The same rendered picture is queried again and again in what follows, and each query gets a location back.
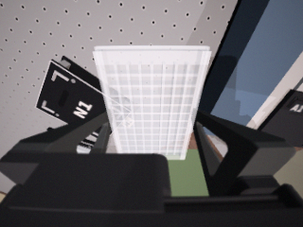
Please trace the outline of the grey perforated base plate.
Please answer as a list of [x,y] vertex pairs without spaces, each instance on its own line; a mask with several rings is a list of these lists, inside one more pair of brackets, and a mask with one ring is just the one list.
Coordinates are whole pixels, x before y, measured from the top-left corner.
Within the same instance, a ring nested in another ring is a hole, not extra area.
[[66,125],[35,108],[50,60],[66,56],[98,78],[96,45],[209,45],[207,75],[237,2],[0,0],[0,159]]

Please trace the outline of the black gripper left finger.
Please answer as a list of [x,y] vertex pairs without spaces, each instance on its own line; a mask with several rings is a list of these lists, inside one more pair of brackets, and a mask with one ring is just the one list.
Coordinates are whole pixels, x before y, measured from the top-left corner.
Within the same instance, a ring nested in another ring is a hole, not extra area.
[[111,134],[111,125],[107,110],[22,139],[10,150],[76,153],[78,144],[99,127],[101,129],[98,138],[90,152],[106,153]]

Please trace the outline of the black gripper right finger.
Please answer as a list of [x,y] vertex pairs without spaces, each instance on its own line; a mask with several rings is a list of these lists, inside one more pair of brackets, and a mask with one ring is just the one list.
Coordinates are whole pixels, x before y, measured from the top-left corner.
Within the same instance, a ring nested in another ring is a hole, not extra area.
[[[221,161],[204,127],[227,145]],[[194,137],[209,196],[224,195],[240,177],[274,176],[296,154],[284,138],[197,110]]]

